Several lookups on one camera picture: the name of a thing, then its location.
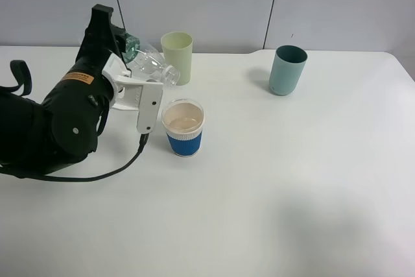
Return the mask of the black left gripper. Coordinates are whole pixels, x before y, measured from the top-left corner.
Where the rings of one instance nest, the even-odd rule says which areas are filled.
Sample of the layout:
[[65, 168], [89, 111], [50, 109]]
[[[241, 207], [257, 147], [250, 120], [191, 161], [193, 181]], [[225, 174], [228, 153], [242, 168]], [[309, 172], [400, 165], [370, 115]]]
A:
[[110, 51], [124, 60], [126, 30], [112, 23], [113, 8], [97, 4], [79, 49], [79, 59], [42, 102], [51, 115], [54, 143], [66, 154], [96, 151], [114, 90], [102, 74]]

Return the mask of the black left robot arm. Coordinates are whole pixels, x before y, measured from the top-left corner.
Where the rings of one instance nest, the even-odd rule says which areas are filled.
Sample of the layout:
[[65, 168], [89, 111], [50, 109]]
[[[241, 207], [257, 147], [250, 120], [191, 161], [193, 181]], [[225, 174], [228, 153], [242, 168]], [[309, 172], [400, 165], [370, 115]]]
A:
[[29, 68], [10, 62], [16, 86], [1, 87], [1, 172], [48, 180], [49, 174], [86, 159], [97, 150], [115, 97], [102, 70], [121, 56], [126, 31], [111, 22], [113, 8], [95, 5], [75, 64], [38, 104]]

